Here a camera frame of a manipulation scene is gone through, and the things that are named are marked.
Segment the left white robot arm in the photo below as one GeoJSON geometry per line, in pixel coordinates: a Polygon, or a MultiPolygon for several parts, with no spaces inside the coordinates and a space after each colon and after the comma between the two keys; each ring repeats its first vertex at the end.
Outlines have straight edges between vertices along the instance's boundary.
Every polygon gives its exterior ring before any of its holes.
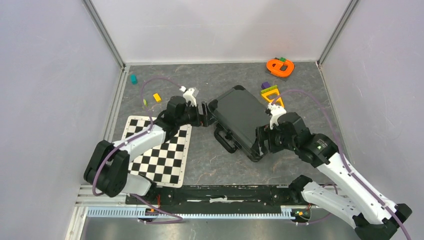
{"type": "Polygon", "coordinates": [[[201,104],[202,110],[198,108],[197,88],[182,86],[180,91],[183,94],[171,97],[166,109],[156,119],[151,118],[149,126],[142,131],[120,141],[102,140],[97,143],[83,174],[84,180],[92,185],[94,196],[113,198],[125,193],[137,195],[145,204],[156,200],[157,190],[152,187],[153,181],[145,176],[130,174],[129,163],[172,139],[181,126],[206,127],[210,117],[205,102],[201,104]]]}

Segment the black poker carrying case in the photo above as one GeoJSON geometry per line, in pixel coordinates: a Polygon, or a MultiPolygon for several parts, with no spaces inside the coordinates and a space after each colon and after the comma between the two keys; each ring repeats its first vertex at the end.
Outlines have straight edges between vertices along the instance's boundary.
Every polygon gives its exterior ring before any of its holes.
{"type": "Polygon", "coordinates": [[[268,150],[260,146],[256,129],[270,123],[266,107],[242,85],[230,88],[208,104],[216,120],[215,139],[230,154],[242,150],[252,162],[260,161],[268,150]]]}

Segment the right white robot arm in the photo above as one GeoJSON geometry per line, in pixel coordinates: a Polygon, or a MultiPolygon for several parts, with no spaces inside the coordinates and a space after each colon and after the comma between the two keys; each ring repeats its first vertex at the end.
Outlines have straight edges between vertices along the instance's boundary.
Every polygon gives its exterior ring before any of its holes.
{"type": "Polygon", "coordinates": [[[311,133],[302,118],[282,106],[269,103],[265,111],[269,124],[256,129],[260,149],[268,141],[268,150],[277,153],[293,151],[301,161],[310,164],[330,178],[346,194],[328,191],[311,178],[300,175],[289,185],[289,199],[304,201],[325,209],[350,225],[362,240],[389,240],[398,230],[411,239],[404,223],[412,210],[405,203],[395,203],[373,187],[347,160],[341,149],[328,136],[311,133]]]}

